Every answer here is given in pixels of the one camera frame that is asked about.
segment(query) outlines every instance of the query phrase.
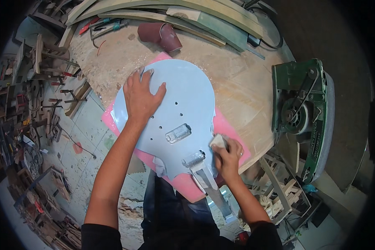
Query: wooden workbench top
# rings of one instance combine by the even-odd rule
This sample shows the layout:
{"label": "wooden workbench top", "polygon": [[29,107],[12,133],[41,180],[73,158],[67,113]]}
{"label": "wooden workbench top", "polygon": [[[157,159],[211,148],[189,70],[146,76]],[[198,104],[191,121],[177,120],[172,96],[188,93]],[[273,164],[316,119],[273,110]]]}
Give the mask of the wooden workbench top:
{"label": "wooden workbench top", "polygon": [[[141,42],[137,27],[142,21],[131,20],[128,27],[95,40],[97,46],[105,41],[97,55],[89,32],[78,34],[86,23],[79,23],[70,49],[92,89],[108,107],[131,71],[146,65],[163,50]],[[260,47],[257,50],[266,57],[262,60],[249,51],[239,54],[229,45],[221,48],[190,33],[175,32],[183,48],[170,56],[203,70],[214,88],[215,105],[250,149],[251,158],[240,168],[241,173],[274,145],[271,66],[283,63],[283,55]]]}

